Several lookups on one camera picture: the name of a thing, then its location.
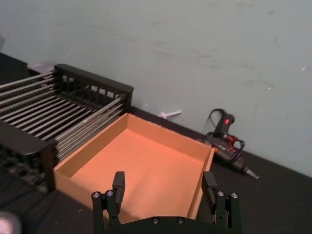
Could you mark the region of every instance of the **black dish rack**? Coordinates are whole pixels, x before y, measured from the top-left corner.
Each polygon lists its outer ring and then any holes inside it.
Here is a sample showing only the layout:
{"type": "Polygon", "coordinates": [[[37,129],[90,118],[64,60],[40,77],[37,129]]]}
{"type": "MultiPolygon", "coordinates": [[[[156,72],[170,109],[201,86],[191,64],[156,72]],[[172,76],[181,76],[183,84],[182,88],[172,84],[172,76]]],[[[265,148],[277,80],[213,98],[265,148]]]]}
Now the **black dish rack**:
{"type": "Polygon", "coordinates": [[[132,92],[131,86],[65,64],[0,85],[0,163],[54,190],[53,168],[128,112],[132,92]]]}

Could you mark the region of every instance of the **white plastic piece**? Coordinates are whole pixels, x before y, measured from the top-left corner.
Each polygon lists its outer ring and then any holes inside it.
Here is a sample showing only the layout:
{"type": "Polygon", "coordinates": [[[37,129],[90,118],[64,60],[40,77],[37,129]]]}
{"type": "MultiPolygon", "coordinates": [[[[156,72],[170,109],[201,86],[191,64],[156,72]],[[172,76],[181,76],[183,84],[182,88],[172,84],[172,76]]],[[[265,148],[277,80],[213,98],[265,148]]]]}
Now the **white plastic piece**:
{"type": "Polygon", "coordinates": [[[181,110],[174,111],[174,112],[170,112],[170,113],[160,112],[160,113],[158,114],[158,117],[161,117],[161,118],[167,119],[167,118],[168,118],[168,117],[170,117],[170,116],[180,115],[181,113],[182,113],[182,111],[181,111],[181,110]]]}

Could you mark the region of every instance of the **screw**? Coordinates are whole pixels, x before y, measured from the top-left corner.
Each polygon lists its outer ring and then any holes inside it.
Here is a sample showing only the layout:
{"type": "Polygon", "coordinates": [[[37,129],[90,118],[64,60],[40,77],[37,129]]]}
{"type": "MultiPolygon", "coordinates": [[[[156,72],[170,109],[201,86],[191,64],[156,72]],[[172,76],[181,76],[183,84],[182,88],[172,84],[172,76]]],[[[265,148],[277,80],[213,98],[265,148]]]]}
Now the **screw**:
{"type": "Polygon", "coordinates": [[[153,223],[157,224],[159,222],[158,218],[153,218],[153,223]]]}
{"type": "Polygon", "coordinates": [[[100,194],[99,194],[98,192],[95,192],[95,193],[93,194],[93,197],[98,198],[99,195],[100,195],[100,194]]]}
{"type": "Polygon", "coordinates": [[[184,223],[184,219],[183,219],[183,218],[178,218],[178,219],[177,219],[177,222],[178,222],[179,224],[182,224],[182,223],[184,223]]]}
{"type": "Polygon", "coordinates": [[[219,192],[217,192],[217,194],[218,194],[219,196],[224,196],[224,192],[222,192],[221,190],[220,190],[219,192]]]}
{"type": "Polygon", "coordinates": [[[238,195],[237,195],[237,193],[234,192],[234,193],[231,194],[231,197],[238,198],[238,195]]]}
{"type": "Polygon", "coordinates": [[[106,195],[108,195],[108,196],[111,196],[111,195],[113,195],[114,193],[113,193],[113,191],[112,190],[109,190],[107,193],[106,193],[106,195]]]}

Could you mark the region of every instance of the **cardboard box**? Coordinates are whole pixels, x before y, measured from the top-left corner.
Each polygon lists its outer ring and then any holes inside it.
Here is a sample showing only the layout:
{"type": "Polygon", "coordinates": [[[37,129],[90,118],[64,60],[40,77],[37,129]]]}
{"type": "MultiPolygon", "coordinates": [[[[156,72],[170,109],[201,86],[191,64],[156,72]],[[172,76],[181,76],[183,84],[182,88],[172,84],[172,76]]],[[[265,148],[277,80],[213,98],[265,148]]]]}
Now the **cardboard box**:
{"type": "Polygon", "coordinates": [[[55,168],[56,186],[92,209],[91,193],[111,189],[115,172],[124,171],[121,223],[195,218],[213,154],[208,145],[125,114],[55,168]]]}

